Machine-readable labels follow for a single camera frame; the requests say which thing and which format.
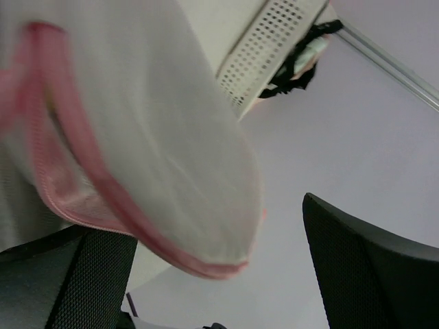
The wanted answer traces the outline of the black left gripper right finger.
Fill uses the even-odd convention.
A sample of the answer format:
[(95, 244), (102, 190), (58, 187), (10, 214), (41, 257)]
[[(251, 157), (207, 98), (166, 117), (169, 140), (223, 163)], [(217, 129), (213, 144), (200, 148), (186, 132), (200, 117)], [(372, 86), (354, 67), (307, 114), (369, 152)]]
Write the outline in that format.
[(330, 328), (437, 328), (438, 248), (307, 193), (302, 216)]

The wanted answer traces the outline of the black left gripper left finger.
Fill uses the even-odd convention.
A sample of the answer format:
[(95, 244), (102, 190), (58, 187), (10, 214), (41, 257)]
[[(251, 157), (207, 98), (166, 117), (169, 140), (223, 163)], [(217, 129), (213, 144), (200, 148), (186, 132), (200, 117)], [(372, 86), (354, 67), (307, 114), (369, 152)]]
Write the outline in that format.
[(2, 328), (122, 328), (137, 240), (71, 226), (1, 253)]

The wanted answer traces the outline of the white mesh laundry bag pink zipper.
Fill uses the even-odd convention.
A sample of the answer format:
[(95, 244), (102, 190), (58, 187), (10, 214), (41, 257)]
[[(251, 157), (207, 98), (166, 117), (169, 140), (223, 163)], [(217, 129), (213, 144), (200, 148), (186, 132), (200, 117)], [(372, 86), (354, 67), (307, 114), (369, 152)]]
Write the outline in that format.
[(181, 1), (1, 2), (1, 249), (67, 224), (221, 280), (264, 218), (257, 161)]

